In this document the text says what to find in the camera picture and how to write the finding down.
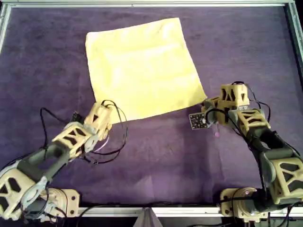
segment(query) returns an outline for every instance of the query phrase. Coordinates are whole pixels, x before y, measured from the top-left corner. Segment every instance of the purple fabric surface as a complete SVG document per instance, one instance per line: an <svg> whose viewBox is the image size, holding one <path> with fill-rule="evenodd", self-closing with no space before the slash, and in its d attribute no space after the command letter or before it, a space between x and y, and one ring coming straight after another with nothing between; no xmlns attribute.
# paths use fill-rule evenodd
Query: purple fabric surface
<svg viewBox="0 0 303 227"><path fill-rule="evenodd" d="M179 17L205 93L248 82L272 109L271 126L303 148L302 90L283 8L13 9L0 55L0 166L39 148L39 108L69 119L86 115L94 96L85 54L87 32ZM120 157L93 166L75 160L52 186L72 188L82 200L128 204L212 202L228 187L260 187L253 155L230 129L192 131L198 106L128 123ZM61 125L45 115L49 138ZM219 130L220 137L214 133ZM104 152L120 146L115 125Z"/></svg>

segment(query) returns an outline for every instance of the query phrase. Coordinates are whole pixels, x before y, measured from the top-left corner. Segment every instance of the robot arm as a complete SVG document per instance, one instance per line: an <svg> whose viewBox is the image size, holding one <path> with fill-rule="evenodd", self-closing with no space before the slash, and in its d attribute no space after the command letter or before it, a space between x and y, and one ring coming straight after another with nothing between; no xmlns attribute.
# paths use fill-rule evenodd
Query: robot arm
<svg viewBox="0 0 303 227"><path fill-rule="evenodd" d="M192 129L219 123L239 131L246 141L258 164L263 188L225 189L222 200L245 196L251 196L252 200L227 201L222 203L221 210L226 216L258 221L266 218L267 211L303 200L303 161L276 131L271 131L263 111L252 109L249 104L245 84L222 85L220 96L206 99L202 112L190 114L189 118Z"/></svg>
<svg viewBox="0 0 303 227"><path fill-rule="evenodd" d="M93 150L111 129L111 109L95 103L84 122L70 122L45 149L17 160L0 171L0 216L17 220L68 217L78 213L79 194L75 190L47 188L58 171L69 162ZM46 160L55 158L47 169L39 168Z"/></svg>

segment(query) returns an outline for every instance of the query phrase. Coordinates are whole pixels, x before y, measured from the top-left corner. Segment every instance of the cable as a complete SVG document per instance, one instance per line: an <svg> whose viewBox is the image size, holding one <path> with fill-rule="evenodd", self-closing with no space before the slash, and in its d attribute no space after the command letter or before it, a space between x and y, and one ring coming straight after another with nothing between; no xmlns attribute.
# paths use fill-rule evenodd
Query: cable
<svg viewBox="0 0 303 227"><path fill-rule="evenodd" d="M267 121L268 121L268 123L269 123L269 121L270 121L270 116L271 116L271 109L270 109L270 106L269 106L268 104L266 104L266 103L261 102L261 101L257 101L257 103L258 103L258 104L261 104L261 105L265 105L265 106L268 108Z"/></svg>
<svg viewBox="0 0 303 227"><path fill-rule="evenodd" d="M107 161L97 161L94 157L90 156L89 154L87 154L88 157L94 159L95 161L93 161L93 164L95 165L98 165L98 164L105 164L105 163L109 163L109 162L112 162L114 161L119 155L120 155L120 152L121 150L124 148L124 146L126 145L126 140L127 140L127 135L128 135L128 127L124 125L124 122L122 121L122 118L121 118L121 114L120 114L120 111L122 112L124 118L125 118L125 121L127 121L127 118L126 118L126 115L125 113L123 112L123 110L121 110L115 102L111 101L111 100L104 100L101 104L104 105L105 102L108 101L108 102L111 102L112 104L107 104L105 105L105 107L109 107L109 106L114 106L117 110L117 114L118 114L118 117L119 117L119 120L120 120L120 123L121 123L121 126L122 126L122 129L125 128L125 132L123 134L123 142L122 142L122 145L120 148L114 150L114 151L111 151L111 152L107 152L107 153L98 153L97 151L101 150L108 142L109 140L109 136L107 137L107 140L106 142L98 149L96 149L95 151L91 151L90 153L92 154L96 154L96 155L102 155L102 156L107 156L107 155L113 155L113 154L116 154L113 158L107 160ZM84 157L84 160L88 161L88 162L91 162L89 159L87 159L87 157Z"/></svg>
<svg viewBox="0 0 303 227"><path fill-rule="evenodd" d="M258 104L259 109L262 109L262 108L261 108L261 105L260 105L260 103L259 103L259 101L258 101L258 100L257 100L257 98L256 98L255 93L253 92L253 90L251 89L251 87L249 86L249 84L245 84L245 86L247 86L247 87L248 87L248 89L249 89L249 90L250 90L250 92L252 93L252 96L254 96L254 99L255 99L256 103Z"/></svg>
<svg viewBox="0 0 303 227"><path fill-rule="evenodd" d="M64 125L68 124L68 122L57 117L55 114L53 114L50 110L46 109L45 107L42 107L40 109L40 118L41 118L44 136L45 136L44 144L43 144L42 148L46 148L47 143L48 143L48 138L47 138L46 126L45 126L44 117L43 117L43 111L47 112L49 115L51 115L53 118L57 119L59 122L63 123Z"/></svg>
<svg viewBox="0 0 303 227"><path fill-rule="evenodd" d="M103 147L105 147L105 145L107 145L108 141L109 141L109 135L107 136L105 143L102 144L98 149L94 150L94 154L95 154L95 152L100 151Z"/></svg>
<svg viewBox="0 0 303 227"><path fill-rule="evenodd" d="M55 209L58 210L58 211L60 211L64 215L64 219L63 219L63 223L62 223L62 227L63 227L64 224L65 224L65 221L67 220L67 215L66 215L66 213L62 209L60 209L58 207L56 207Z"/></svg>
<svg viewBox="0 0 303 227"><path fill-rule="evenodd" d="M104 207L104 205L98 205L98 206L93 206L93 207L88 207L86 208L78 217L78 220L77 220L77 223L76 223L76 227L78 227L79 223L80 223L80 220L82 218L82 216L88 212L89 210L93 209L93 208L98 208L98 207Z"/></svg>
<svg viewBox="0 0 303 227"><path fill-rule="evenodd" d="M235 194L236 194L239 190L241 190L241 188L238 188L237 190L235 190L235 192L232 194L232 199L231 199L231 201L232 201L232 216L233 216L233 220L234 220L235 224L237 224L237 220L236 220L235 215L234 215L233 202L235 201L234 196L235 196Z"/></svg>
<svg viewBox="0 0 303 227"><path fill-rule="evenodd" d="M267 227L270 227L270 212L267 215Z"/></svg>
<svg viewBox="0 0 303 227"><path fill-rule="evenodd" d="M231 198L231 199L225 199L225 200L220 200L218 203L224 203L224 202L230 202L230 201L236 201L236 200L252 200L253 198L250 196L247 197L236 197L236 198Z"/></svg>
<svg viewBox="0 0 303 227"><path fill-rule="evenodd" d="M286 214L286 216L285 216L283 222L282 222L280 225L278 225L277 227L282 227L282 226L284 225L285 222L286 222L286 227L288 227L288 224L289 224L289 214L290 214L290 212L292 211L292 209L294 208L294 206L295 206L295 205L298 205L298 204L300 204L300 203L302 203L302 202L301 202L301 201L300 201L300 202L296 202L296 203L294 203L293 205L291 205L290 207L288 207L288 209L287 209L287 214Z"/></svg>
<svg viewBox="0 0 303 227"><path fill-rule="evenodd" d="M232 223L227 223L227 224L215 224L215 225L190 225L190 226L187 226L187 227L224 227L224 226L229 226L231 225Z"/></svg>
<svg viewBox="0 0 303 227"><path fill-rule="evenodd" d="M263 103L263 102L260 102L260 101L259 101L259 103L260 103L261 105L265 105L265 106L268 108L267 121L269 122L269 121L270 121L270 114L271 114L270 106L269 106L268 104Z"/></svg>

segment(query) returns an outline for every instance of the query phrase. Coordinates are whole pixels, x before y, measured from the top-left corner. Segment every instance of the metal frame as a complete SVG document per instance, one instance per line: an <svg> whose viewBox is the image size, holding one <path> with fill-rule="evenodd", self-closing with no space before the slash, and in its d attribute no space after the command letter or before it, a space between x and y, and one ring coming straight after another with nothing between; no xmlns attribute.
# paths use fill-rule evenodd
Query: metal frame
<svg viewBox="0 0 303 227"><path fill-rule="evenodd" d="M79 208L78 216L86 208ZM153 207L152 210L159 218L222 218L224 217L219 207ZM138 217L143 211L142 207L130 208L130 207L101 207L92 208L87 211L83 217ZM287 214L287 208L283 210L276 210L270 212L272 218L285 217ZM303 217L303 207L294 207L290 212L290 217Z"/></svg>
<svg viewBox="0 0 303 227"><path fill-rule="evenodd" d="M9 23L12 8L75 8L75 7L277 7L285 6L285 12L292 34L295 54L298 60L298 69L301 82L303 83L303 32L298 17L298 12L293 0L194 0L194 1L100 1L83 0L64 2L4 2L0 12L0 53L4 43L4 38ZM80 215L86 208L80 208ZM157 217L223 217L219 207L154 207L152 208ZM101 207L92 208L84 217L137 217L143 208L121 208L121 207ZM286 209L271 212L272 217L284 217ZM290 217L303 217L303 207L295 207L290 213Z"/></svg>
<svg viewBox="0 0 303 227"><path fill-rule="evenodd" d="M300 82L303 89L303 32L295 3L286 4L285 13L292 36Z"/></svg>

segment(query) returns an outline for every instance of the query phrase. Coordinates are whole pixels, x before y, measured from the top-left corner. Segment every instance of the yellow cloth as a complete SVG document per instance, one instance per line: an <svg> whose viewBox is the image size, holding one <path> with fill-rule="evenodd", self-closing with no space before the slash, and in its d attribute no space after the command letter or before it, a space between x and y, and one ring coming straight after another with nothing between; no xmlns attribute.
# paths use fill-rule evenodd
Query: yellow cloth
<svg viewBox="0 0 303 227"><path fill-rule="evenodd" d="M128 120L183 109L206 98L179 18L90 32L86 52L96 101L113 100ZM111 122L119 122L117 114Z"/></svg>

